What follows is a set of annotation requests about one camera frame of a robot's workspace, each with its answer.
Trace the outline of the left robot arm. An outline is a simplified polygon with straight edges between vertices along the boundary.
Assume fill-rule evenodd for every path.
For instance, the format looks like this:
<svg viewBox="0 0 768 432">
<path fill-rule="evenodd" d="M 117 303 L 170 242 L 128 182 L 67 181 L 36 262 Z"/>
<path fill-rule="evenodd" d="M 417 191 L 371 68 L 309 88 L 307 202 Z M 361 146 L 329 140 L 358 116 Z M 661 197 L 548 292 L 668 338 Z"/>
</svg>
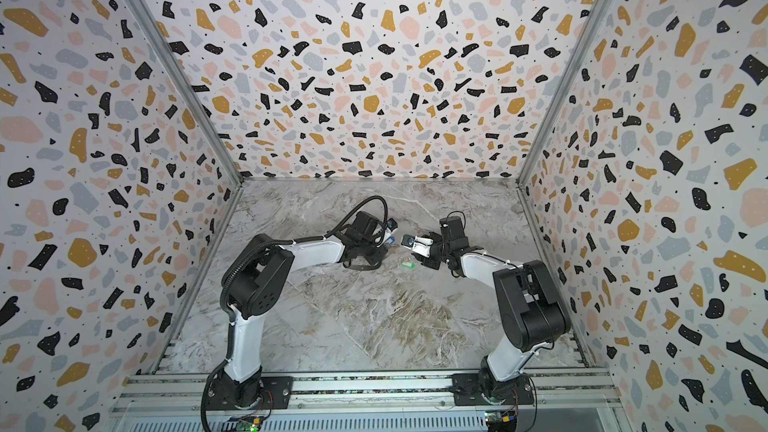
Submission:
<svg viewBox="0 0 768 432">
<path fill-rule="evenodd" d="M 261 340 L 266 316 L 291 273 L 325 264 L 361 271 L 381 266 L 396 220 L 365 211 L 348 217 L 351 222 L 319 236 L 278 240 L 259 234 L 235 259 L 220 295 L 228 316 L 226 355 L 206 380 L 205 407 L 247 410 L 269 398 L 271 390 L 262 380 Z"/>
</svg>

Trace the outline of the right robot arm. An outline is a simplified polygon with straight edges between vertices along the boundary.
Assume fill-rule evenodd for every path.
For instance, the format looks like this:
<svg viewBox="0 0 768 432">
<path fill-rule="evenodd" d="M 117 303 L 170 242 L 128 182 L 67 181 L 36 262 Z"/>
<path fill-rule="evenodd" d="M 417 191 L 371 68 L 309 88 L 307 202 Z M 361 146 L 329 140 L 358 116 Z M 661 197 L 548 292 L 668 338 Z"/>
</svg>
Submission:
<svg viewBox="0 0 768 432">
<path fill-rule="evenodd" d="M 460 216 L 444 217 L 439 225 L 437 232 L 404 239 L 402 245 L 427 268 L 445 265 L 454 277 L 492 289 L 503 330 L 496 348 L 481 360 L 475 382 L 457 386 L 456 393 L 490 404 L 515 401 L 529 384 L 525 367 L 534 355 L 553 348 L 571 329 L 562 296 L 542 261 L 515 262 L 472 245 Z"/>
</svg>

